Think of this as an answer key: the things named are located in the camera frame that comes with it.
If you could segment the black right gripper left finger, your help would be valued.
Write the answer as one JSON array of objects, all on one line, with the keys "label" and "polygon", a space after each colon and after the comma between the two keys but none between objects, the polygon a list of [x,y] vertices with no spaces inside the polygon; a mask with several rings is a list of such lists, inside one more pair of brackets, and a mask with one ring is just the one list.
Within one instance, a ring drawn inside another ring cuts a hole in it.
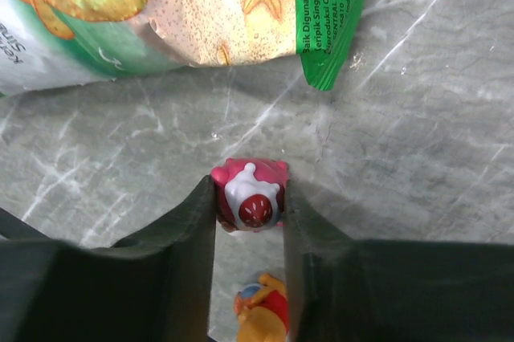
[{"label": "black right gripper left finger", "polygon": [[2,340],[208,340],[215,210],[204,177],[168,213],[93,249],[2,211]]}]

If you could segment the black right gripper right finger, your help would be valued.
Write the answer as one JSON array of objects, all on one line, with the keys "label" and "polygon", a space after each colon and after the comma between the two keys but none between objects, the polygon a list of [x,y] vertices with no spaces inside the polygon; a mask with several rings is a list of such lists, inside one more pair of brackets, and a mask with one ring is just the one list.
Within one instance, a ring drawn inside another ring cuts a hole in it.
[{"label": "black right gripper right finger", "polygon": [[512,246],[353,239],[295,182],[284,206],[290,340],[512,340]]}]

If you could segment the pink bear cream hat toy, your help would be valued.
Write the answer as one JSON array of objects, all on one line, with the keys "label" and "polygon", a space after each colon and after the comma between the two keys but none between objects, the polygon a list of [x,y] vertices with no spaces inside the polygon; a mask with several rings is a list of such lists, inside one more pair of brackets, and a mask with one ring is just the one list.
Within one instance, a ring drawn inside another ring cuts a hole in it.
[{"label": "pink bear cream hat toy", "polygon": [[266,158],[229,158],[213,168],[217,219],[228,233],[279,226],[284,212],[288,164]]}]

